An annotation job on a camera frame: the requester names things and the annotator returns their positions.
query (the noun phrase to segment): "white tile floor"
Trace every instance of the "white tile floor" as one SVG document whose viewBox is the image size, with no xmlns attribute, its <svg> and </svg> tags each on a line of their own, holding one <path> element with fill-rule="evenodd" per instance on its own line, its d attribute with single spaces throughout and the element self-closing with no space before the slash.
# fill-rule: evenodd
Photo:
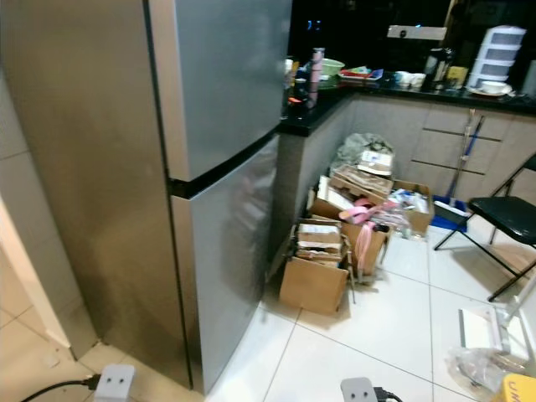
<svg viewBox="0 0 536 402">
<path fill-rule="evenodd" d="M 484 240 L 488 227 L 476 222 Z M 269 287 L 219 382 L 205 400 L 342 401 L 345 378 L 373 384 L 409 402 L 469 402 L 471 396 L 447 373 L 449 348 L 460 344 L 457 311 L 486 302 L 507 279 L 496 264 L 461 236 L 435 252 L 444 234 L 430 228 L 428 242 L 393 238 L 381 281 L 347 295 L 335 317 L 281 305 Z M 519 264 L 525 249 L 497 239 L 502 255 Z M 2 266 L 0 295 L 0 400 L 16 402 L 46 384 L 98 373 L 108 363 L 137 367 L 132 401 L 202 401 L 123 352 L 103 344 L 79 362 L 50 346 L 43 325 L 11 269 Z M 59 389 L 39 401 L 91 401 L 81 387 Z"/>
</svg>

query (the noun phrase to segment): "green bowl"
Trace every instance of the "green bowl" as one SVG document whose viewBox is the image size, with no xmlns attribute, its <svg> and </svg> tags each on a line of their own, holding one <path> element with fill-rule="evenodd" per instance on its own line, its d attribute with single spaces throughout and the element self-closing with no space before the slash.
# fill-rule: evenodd
<svg viewBox="0 0 536 402">
<path fill-rule="evenodd" d="M 337 75 L 341 68 L 344 67 L 344 63 L 332 59 L 322 60 L 322 75 Z"/>
</svg>

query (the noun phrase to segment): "pile of clutter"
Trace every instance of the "pile of clutter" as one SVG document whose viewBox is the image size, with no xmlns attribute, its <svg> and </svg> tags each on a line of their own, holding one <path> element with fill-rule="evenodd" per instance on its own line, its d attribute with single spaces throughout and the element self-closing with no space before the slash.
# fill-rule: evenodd
<svg viewBox="0 0 536 402">
<path fill-rule="evenodd" d="M 392 178 L 393 148 L 352 134 L 291 233 L 280 299 L 321 314 L 337 311 L 346 282 L 374 282 L 392 233 L 424 236 L 434 216 L 430 190 Z"/>
</svg>

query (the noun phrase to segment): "refrigerator door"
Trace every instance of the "refrigerator door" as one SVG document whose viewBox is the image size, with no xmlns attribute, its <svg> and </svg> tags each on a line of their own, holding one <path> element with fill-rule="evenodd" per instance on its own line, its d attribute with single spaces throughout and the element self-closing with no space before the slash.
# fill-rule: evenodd
<svg viewBox="0 0 536 402">
<path fill-rule="evenodd" d="M 193 387 L 208 393 L 260 300 L 277 140 L 191 199 L 172 197 Z"/>
<path fill-rule="evenodd" d="M 279 122 L 291 0 L 149 4 L 169 176 L 189 182 Z"/>
<path fill-rule="evenodd" d="M 99 336 L 189 386 L 143 3 L 3 0 L 2 63 Z"/>
</svg>

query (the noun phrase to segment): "power cord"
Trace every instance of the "power cord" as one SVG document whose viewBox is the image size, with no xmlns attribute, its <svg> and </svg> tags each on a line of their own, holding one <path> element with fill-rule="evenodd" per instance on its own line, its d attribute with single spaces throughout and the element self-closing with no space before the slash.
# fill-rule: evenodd
<svg viewBox="0 0 536 402">
<path fill-rule="evenodd" d="M 378 402 L 387 402 L 387 399 L 394 399 L 397 402 L 403 402 L 398 396 L 392 392 L 386 391 L 382 387 L 374 387 L 374 393 L 376 394 L 376 399 Z"/>
<path fill-rule="evenodd" d="M 28 398 L 23 399 L 22 402 L 29 402 L 30 400 L 35 399 L 38 396 L 51 391 L 52 389 L 61 388 L 61 387 L 64 387 L 65 385 L 84 385 L 89 390 L 95 391 L 96 388 L 97 388 L 97 384 L 99 383 L 100 379 L 101 379 L 101 375 L 100 374 L 95 374 L 95 375 L 92 375 L 91 377 L 89 377 L 87 379 L 74 379 L 74 380 L 71 380 L 71 381 L 62 381 L 61 383 L 50 385 L 49 387 L 43 388 L 43 389 L 37 391 L 36 393 L 31 394 Z"/>
</svg>

